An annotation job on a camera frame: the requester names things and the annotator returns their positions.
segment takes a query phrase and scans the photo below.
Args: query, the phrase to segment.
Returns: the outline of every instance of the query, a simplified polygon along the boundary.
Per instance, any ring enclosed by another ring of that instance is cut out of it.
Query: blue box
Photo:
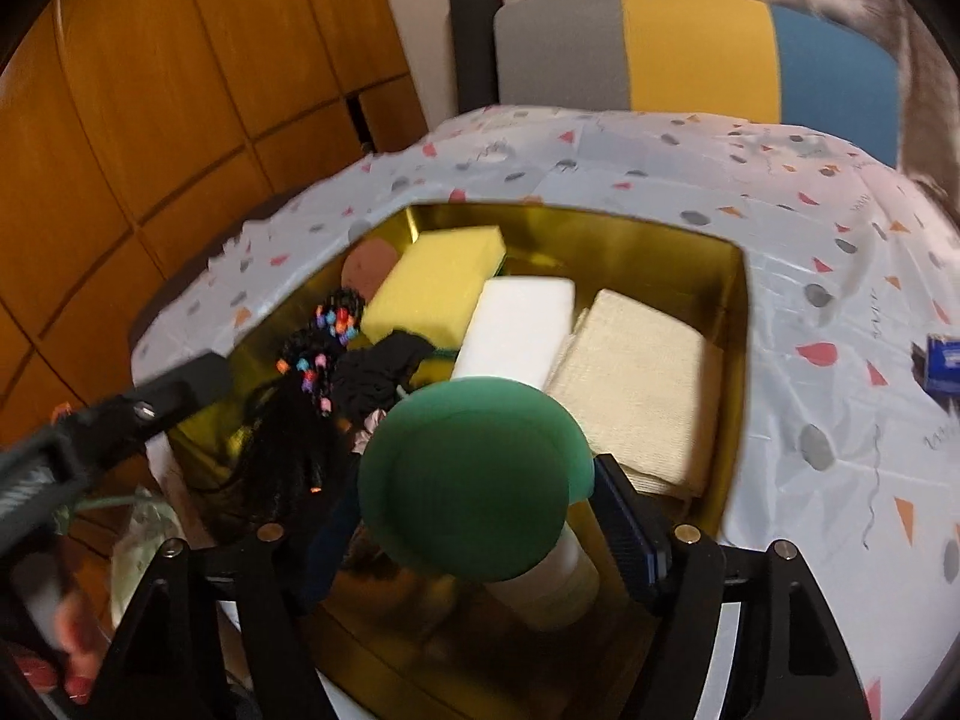
[[[926,337],[923,389],[931,395],[960,395],[960,338]]]

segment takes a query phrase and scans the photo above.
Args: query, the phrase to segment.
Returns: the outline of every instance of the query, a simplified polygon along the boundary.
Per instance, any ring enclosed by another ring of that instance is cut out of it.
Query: gold metallic box
[[[616,290],[686,322],[723,349],[709,487],[685,517],[715,535],[746,405],[743,253],[730,242],[678,227],[537,203],[416,205],[365,237],[384,238],[402,252],[421,231],[489,224],[503,233],[506,274],[572,279],[578,312],[598,290]],[[208,488],[226,478],[229,469],[217,459],[227,456],[244,396],[276,375],[277,349],[339,285],[348,253],[301,285],[237,346],[230,356],[232,398],[172,432],[189,484]],[[418,375],[428,381],[449,371],[449,365],[434,365],[421,367]],[[197,498],[217,533],[212,499]],[[480,586],[450,577],[342,571],[328,600],[304,622],[317,665],[382,720],[617,717],[656,621],[626,597],[589,506],[572,507],[568,520],[601,578],[594,608],[573,626],[532,632]]]

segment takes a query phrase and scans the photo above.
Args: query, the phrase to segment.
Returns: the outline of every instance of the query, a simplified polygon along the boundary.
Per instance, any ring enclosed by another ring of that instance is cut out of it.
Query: blue cushion
[[[781,122],[850,141],[896,167],[896,61],[863,35],[771,5],[781,74]]]

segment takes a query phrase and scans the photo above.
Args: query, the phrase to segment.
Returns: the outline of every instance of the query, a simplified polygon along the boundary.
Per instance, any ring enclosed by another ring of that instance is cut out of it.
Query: patterned tablecloth
[[[899,718],[960,631],[960,418],[911,348],[960,322],[960,238],[906,178],[798,127],[494,107],[368,157],[248,223],[133,352],[143,380],[229,352],[324,262],[419,201],[525,199],[651,218],[747,254],[750,391],[722,538],[789,538],[832,606],[875,720]],[[150,451],[169,473],[165,440]],[[725,613],[700,717],[716,717]]]

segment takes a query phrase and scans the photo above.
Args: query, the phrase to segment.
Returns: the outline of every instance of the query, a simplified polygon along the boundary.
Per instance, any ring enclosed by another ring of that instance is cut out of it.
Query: gray cushion
[[[620,0],[523,0],[494,31],[501,103],[630,109]]]

